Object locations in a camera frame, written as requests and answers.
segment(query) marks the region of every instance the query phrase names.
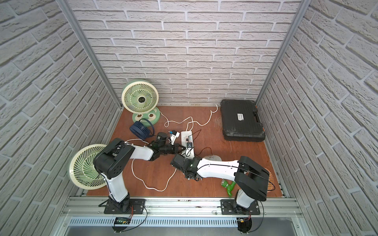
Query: wooden platform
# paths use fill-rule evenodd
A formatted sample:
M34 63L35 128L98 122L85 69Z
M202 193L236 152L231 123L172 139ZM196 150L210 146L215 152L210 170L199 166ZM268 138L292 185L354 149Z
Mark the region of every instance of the wooden platform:
M160 111L170 120L181 122L188 116L193 116L194 120L204 124L208 121L210 110L215 111L215 107L193 107L193 106L161 106ZM161 116L158 123L154 125L155 133L168 132L169 130L185 131L187 122L182 124L169 123L169 127L164 127L166 119ZM135 139L136 136L129 130L133 124L132 114L126 109L123 111L117 127L113 133L112 139L118 137L123 140ZM205 126L194 125L193 132L202 129L199 136L194 141L194 151L198 154L204 147L211 147L212 153L222 158L222 161L237 160L240 156L248 156L258 164L272 172L276 190L270 191L268 197L281 197L276 174L273 171L272 164L269 160L268 153L264 142L236 142L226 141L222 135L222 119L220 109L212 114L210 122ZM134 141L134 144L142 145L141 141ZM201 157L210 154L210 149L203 150ZM167 184L168 178L175 171L175 168L170 165L173 155L161 155L155 161L134 161L135 175L143 179L147 186L155 187L163 190ZM187 180L184 174L176 171L175 175L169 181L168 187L164 192L146 189L142 181L136 179L131 172L131 160L126 165L123 171L123 178L125 186L130 192L131 196L165 196L165 197L227 197L226 189L220 185L221 179L218 178L204 178L200 181ZM232 191L235 196L239 187L236 185ZM107 196L108 189L105 187L90 190L88 196Z

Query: brick wall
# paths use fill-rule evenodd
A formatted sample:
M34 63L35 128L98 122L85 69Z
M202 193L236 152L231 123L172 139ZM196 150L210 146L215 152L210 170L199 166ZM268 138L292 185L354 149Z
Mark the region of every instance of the brick wall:
M0 235L49 235L116 109L56 2L0 2Z
M378 231L377 6L313 0L259 104L312 234Z
M121 95L146 79L160 105L256 99L299 1L71 0Z

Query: green fan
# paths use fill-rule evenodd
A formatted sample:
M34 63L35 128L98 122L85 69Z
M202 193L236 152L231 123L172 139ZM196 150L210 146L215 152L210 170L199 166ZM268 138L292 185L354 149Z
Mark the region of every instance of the green fan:
M159 101L159 94L156 88L145 80L132 80L122 91L123 106L133 113L133 121L140 121L144 126L153 125L160 119L160 111L156 107Z
M72 182L83 189L97 189L106 185L104 177L93 164L95 156L106 147L105 144L93 144L78 151L68 165L68 175Z

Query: power strip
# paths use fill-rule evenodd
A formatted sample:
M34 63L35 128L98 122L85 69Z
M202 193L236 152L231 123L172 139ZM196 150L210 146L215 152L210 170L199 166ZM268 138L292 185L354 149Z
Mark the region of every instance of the power strip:
M181 132L181 145L184 147L187 147L187 143L193 143L193 135L191 131L182 131ZM188 159L193 159L194 158L194 148L187 148L185 151L181 153L184 157Z

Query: metal vent grille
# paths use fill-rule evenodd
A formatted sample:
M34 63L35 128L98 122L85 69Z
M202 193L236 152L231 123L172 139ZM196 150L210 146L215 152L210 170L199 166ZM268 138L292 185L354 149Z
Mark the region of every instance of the metal vent grille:
M116 226L137 226L145 216L133 216L130 224ZM114 216L73 216L70 226L113 226ZM157 217L149 216L141 225L144 227L237 227L235 217Z
M73 216L70 220L70 226L113 226L113 216Z

